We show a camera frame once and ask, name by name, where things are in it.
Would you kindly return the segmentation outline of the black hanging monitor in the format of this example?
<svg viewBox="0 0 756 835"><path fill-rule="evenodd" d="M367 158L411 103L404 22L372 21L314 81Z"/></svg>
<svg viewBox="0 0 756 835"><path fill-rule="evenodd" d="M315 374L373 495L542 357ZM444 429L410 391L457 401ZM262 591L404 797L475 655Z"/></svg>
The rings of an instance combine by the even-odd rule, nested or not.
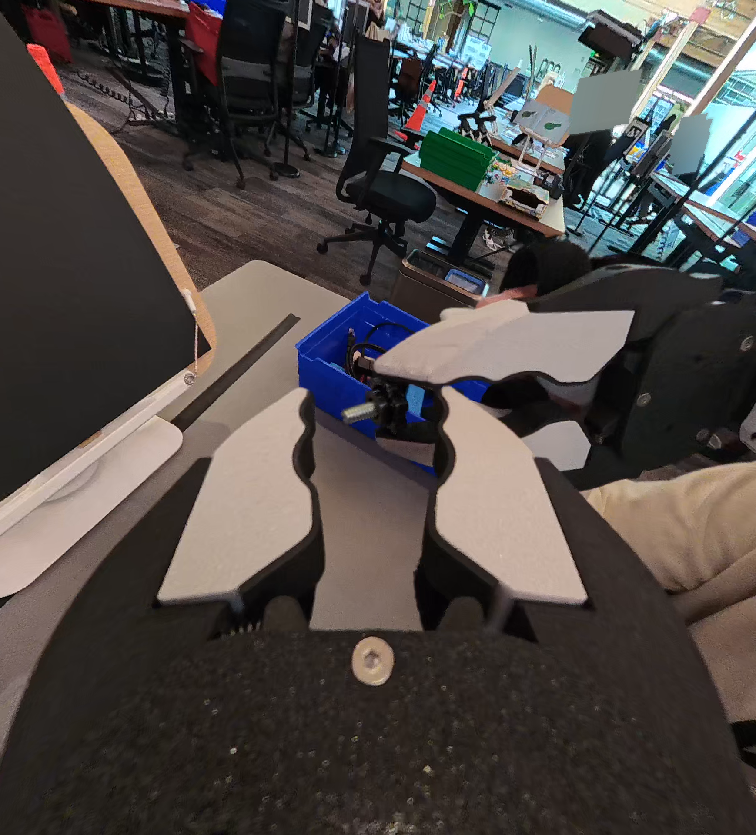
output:
<svg viewBox="0 0 756 835"><path fill-rule="evenodd" d="M578 42L588 47L605 62L615 59L629 63L642 42L642 32L627 24L589 23L578 37Z"/></svg>

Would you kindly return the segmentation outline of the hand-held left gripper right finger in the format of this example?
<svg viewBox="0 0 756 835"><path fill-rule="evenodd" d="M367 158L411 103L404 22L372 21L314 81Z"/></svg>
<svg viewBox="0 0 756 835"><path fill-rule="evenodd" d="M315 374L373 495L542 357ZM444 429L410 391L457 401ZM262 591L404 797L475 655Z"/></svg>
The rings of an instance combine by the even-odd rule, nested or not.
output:
<svg viewBox="0 0 756 835"><path fill-rule="evenodd" d="M434 468L414 594L434 631L470 599L483 623L516 626L526 603L581 608L589 594L531 449L454 388L436 395Z"/></svg>

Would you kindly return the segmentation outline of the green plastic bin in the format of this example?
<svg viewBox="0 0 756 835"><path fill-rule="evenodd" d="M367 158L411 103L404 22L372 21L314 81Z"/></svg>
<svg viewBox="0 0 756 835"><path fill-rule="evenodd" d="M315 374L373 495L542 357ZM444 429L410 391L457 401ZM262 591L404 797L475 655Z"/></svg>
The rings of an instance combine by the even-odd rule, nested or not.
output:
<svg viewBox="0 0 756 835"><path fill-rule="evenodd" d="M483 183L496 155L490 146L446 128L428 132L419 149L423 170L473 192Z"/></svg>

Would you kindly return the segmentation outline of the person's right forearm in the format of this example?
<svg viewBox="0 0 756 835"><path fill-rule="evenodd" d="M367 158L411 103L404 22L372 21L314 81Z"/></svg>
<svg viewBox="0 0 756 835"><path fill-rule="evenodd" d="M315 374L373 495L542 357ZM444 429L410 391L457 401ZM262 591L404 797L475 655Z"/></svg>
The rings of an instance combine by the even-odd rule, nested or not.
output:
<svg viewBox="0 0 756 835"><path fill-rule="evenodd" d="M687 625L756 617L756 461L582 493L671 593Z"/></svg>

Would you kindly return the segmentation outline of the grey desk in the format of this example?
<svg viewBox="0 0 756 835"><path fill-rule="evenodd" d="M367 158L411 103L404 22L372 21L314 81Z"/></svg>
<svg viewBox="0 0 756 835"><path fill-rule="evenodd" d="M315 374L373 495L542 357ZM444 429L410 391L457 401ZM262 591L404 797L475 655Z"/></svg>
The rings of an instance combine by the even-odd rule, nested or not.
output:
<svg viewBox="0 0 756 835"><path fill-rule="evenodd" d="M287 311L267 321L259 339L227 347L228 337L250 337L249 325L218 336L218 357L237 362L265 344L254 363L184 432L181 451L133 496L112 511L29 588L0 607L0 756L18 705L46 644L77 593L164 493L200 457L297 384L295 344L328 315ZM419 628L412 573L432 478L414 465L379 452L375 444L318 414L314 439L326 569L311 625L343 630L376 626Z"/></svg>
<svg viewBox="0 0 756 835"><path fill-rule="evenodd" d="M203 291L216 331L213 359L162 412L184 441L231 433L298 385L296 343L349 300L265 261Z"/></svg>

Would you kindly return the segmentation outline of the red bag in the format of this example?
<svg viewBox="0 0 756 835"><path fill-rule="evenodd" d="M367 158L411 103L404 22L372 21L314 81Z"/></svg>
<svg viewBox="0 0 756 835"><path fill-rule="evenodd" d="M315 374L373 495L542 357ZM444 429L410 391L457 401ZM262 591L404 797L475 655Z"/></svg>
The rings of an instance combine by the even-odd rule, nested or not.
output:
<svg viewBox="0 0 756 835"><path fill-rule="evenodd" d="M47 7L22 4L32 43L44 47L51 59L71 64L73 61L70 39L60 16Z"/></svg>

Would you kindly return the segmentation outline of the grey trash can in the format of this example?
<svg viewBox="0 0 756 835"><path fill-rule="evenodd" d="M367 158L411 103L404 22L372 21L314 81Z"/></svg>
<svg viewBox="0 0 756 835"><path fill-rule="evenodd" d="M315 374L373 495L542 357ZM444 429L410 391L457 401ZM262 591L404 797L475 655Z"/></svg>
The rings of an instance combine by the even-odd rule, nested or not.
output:
<svg viewBox="0 0 756 835"><path fill-rule="evenodd" d="M456 268L429 251L414 249L401 261L388 301L434 324L446 309L475 308L489 290L487 279Z"/></svg>

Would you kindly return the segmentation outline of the wood-framed black screen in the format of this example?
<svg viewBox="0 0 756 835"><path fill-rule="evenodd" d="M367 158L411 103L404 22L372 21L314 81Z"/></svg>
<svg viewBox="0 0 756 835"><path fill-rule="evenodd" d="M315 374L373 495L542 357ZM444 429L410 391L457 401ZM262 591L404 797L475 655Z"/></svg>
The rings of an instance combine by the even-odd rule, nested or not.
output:
<svg viewBox="0 0 756 835"><path fill-rule="evenodd" d="M0 13L0 533L211 364L178 282Z"/></svg>

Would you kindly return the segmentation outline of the blue plastic bin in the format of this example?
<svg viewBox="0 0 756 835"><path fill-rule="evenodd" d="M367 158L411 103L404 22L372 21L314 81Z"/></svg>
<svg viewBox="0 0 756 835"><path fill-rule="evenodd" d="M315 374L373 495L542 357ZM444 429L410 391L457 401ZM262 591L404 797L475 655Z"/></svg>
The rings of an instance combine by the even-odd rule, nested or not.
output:
<svg viewBox="0 0 756 835"><path fill-rule="evenodd" d="M341 421L342 410L365 401L373 381L391 381L374 374L375 361L425 328L424 321L387 301L378 302L368 293L362 293L296 344L300 386L312 392L320 410ZM432 474L433 446L427 442L435 436L434 392L414 382L404 382L422 387L426 393L421 418L407 413L407 433L403 439L376 439L371 423L357 423L352 427L384 451Z"/></svg>

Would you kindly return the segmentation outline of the black knob with metal bolt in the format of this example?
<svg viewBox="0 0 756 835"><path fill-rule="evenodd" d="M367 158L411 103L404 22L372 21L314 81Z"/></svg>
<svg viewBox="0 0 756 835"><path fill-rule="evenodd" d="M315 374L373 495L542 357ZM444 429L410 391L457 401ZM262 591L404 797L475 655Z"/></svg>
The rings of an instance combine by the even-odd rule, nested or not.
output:
<svg viewBox="0 0 756 835"><path fill-rule="evenodd" d="M406 416L409 410L409 387L410 384L404 381L373 381L364 402L342 410L342 423L348 426L371 423L371 432L376 439L403 439L408 426Z"/></svg>

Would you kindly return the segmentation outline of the white monitor stand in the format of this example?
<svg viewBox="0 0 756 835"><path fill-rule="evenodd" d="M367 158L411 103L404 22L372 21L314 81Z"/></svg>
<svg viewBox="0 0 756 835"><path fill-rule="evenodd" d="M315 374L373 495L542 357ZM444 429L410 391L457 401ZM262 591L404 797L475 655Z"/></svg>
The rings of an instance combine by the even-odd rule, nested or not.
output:
<svg viewBox="0 0 756 835"><path fill-rule="evenodd" d="M182 447L159 413L195 384L185 369L0 501L0 599L27 588Z"/></svg>

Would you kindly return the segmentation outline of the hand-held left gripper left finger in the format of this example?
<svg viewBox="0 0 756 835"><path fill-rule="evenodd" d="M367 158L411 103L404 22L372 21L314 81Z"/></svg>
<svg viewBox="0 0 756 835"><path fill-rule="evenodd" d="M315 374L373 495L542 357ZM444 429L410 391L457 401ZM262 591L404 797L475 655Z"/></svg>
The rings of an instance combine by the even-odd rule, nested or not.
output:
<svg viewBox="0 0 756 835"><path fill-rule="evenodd" d="M295 388L216 449L157 591L161 606L220 603L242 624L308 629L324 573L315 430L313 395Z"/></svg>

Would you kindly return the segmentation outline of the wooden board with green leaf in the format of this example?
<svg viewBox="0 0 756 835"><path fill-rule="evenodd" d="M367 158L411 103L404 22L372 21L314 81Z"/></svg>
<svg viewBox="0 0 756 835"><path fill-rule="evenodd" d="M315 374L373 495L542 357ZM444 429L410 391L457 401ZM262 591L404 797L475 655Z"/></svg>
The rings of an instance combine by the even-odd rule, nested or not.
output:
<svg viewBox="0 0 756 835"><path fill-rule="evenodd" d="M517 118L519 134L539 141L545 147L558 148L569 136L574 94L546 85L527 101Z"/></svg>

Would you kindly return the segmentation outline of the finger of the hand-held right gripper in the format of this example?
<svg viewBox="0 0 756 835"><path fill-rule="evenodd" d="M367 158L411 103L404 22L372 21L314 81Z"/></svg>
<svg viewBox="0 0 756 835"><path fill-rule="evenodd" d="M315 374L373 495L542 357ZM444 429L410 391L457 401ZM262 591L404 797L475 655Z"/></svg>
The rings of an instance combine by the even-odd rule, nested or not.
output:
<svg viewBox="0 0 756 835"><path fill-rule="evenodd" d="M622 350L633 322L632 310L533 312L522 301L448 309L380 355L373 375L436 385L539 375L551 397L586 407L598 391L595 378Z"/></svg>
<svg viewBox="0 0 756 835"><path fill-rule="evenodd" d="M559 471L577 471L586 464L591 444L580 405L552 395L542 385L491 385L486 409L534 457L546 458Z"/></svg>

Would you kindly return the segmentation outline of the orange traffic cone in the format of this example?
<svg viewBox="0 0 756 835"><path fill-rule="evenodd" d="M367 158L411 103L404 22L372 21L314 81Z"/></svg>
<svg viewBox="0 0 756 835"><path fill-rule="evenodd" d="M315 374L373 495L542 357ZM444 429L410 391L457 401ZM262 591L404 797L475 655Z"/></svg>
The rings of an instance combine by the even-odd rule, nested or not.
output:
<svg viewBox="0 0 756 835"><path fill-rule="evenodd" d="M41 72L45 75L53 89L55 89L57 94L64 99L65 92L63 84L46 48L39 44L29 43L27 44L27 51L30 57L32 57L36 62Z"/></svg>
<svg viewBox="0 0 756 835"><path fill-rule="evenodd" d="M420 132L423 126L423 122L425 119L425 115L428 110L428 105L432 99L432 94L435 91L435 79L431 80L427 88L425 89L424 94L422 95L419 103L416 105L415 110L411 117L407 120L404 127L401 131L404 134L410 134L411 132Z"/></svg>

